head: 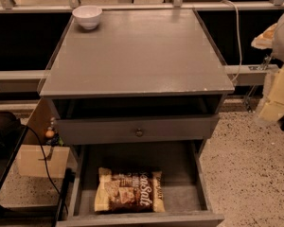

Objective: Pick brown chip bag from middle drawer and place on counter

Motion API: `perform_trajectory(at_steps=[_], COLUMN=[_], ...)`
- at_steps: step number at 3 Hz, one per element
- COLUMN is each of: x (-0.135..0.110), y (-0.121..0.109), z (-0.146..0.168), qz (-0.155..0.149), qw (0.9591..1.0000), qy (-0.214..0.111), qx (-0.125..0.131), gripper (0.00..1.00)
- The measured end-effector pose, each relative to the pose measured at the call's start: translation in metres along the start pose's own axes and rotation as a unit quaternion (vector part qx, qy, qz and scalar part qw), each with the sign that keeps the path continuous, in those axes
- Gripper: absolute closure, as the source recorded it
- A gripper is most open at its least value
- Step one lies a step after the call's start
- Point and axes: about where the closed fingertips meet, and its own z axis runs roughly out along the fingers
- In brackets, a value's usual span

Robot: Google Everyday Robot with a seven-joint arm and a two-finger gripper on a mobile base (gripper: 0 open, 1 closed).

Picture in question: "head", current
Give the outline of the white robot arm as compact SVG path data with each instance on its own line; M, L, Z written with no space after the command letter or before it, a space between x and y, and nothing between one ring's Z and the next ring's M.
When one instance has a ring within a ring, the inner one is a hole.
M271 48L271 57L283 62L280 69L266 75L263 98L257 105L257 122L273 124L284 116L284 13L275 24L255 37L251 46L257 49Z

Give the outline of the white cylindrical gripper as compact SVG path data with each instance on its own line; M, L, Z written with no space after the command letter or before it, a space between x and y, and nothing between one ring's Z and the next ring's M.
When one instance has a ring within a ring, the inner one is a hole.
M257 49L273 49L277 24L266 28L251 42ZM284 116L284 64L277 71L269 72L264 80L263 97L257 105L255 122L270 126Z

